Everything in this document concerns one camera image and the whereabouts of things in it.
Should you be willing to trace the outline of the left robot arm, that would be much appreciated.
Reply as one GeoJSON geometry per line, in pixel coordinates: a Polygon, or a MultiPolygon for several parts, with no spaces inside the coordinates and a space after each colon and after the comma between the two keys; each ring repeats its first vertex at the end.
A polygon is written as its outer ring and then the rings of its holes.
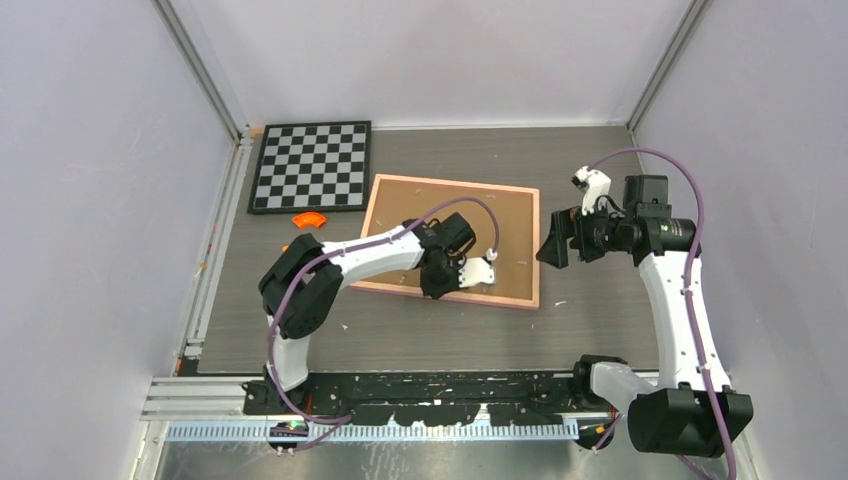
{"type": "Polygon", "coordinates": [[[444,220],[409,219],[382,234],[346,242],[296,237],[258,285],[270,331],[270,403],[284,414],[305,405],[310,337],[341,290],[385,273],[415,271],[422,295],[439,299],[470,287],[467,253],[475,243],[474,230],[459,213],[444,220]]]}

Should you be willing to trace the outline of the orange curved plastic piece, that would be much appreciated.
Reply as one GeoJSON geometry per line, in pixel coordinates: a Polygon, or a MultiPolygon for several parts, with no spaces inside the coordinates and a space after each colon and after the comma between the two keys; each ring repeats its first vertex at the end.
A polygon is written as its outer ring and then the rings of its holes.
{"type": "Polygon", "coordinates": [[[321,229],[327,223],[327,217],[319,212],[303,212],[292,218],[298,229],[321,229]]]}

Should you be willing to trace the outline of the black white checkerboard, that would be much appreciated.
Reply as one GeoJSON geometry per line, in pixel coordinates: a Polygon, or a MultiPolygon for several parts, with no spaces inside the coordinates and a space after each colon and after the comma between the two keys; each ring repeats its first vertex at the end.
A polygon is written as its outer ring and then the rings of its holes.
{"type": "Polygon", "coordinates": [[[247,212],[366,210],[371,137],[369,120],[267,126],[259,142],[247,212]]]}

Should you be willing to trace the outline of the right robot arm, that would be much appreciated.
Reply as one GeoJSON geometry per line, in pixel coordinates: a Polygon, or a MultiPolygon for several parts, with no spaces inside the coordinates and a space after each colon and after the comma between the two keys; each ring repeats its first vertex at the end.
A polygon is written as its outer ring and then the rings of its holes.
{"type": "Polygon", "coordinates": [[[572,182],[582,200],[552,213],[537,260],[563,269],[569,250],[586,263],[613,252],[630,255],[648,293],[659,351],[655,383],[619,357],[582,355],[574,365],[572,400],[584,410],[603,403],[617,410],[640,452],[724,455],[754,408],[749,395],[732,387],[712,340],[696,222],[673,217],[661,175],[626,177],[620,203],[609,195],[610,178],[598,170],[582,168],[572,182]]]}

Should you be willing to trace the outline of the aluminium front rail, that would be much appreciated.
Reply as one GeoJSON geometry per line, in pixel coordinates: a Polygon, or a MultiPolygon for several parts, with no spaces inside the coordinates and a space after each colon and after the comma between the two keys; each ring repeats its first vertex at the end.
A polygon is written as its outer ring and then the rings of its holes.
{"type": "MultiPolygon", "coordinates": [[[[259,380],[263,376],[194,376],[156,379],[149,390],[143,413],[148,417],[173,419],[202,416],[299,417],[293,414],[244,414],[244,392],[241,385],[250,380],[259,380]]],[[[481,413],[476,419],[483,417],[489,418],[487,413],[481,413]]],[[[585,414],[572,414],[566,417],[590,418],[585,414]]]]}

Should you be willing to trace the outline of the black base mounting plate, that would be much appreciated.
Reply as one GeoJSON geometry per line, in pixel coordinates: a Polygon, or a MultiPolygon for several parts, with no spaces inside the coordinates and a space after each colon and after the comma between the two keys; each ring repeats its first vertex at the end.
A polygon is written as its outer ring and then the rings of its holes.
{"type": "Polygon", "coordinates": [[[320,425],[553,425],[572,414],[609,423],[620,411],[570,371],[313,373],[279,394],[270,376],[242,383],[246,415],[293,414],[320,425]]]}

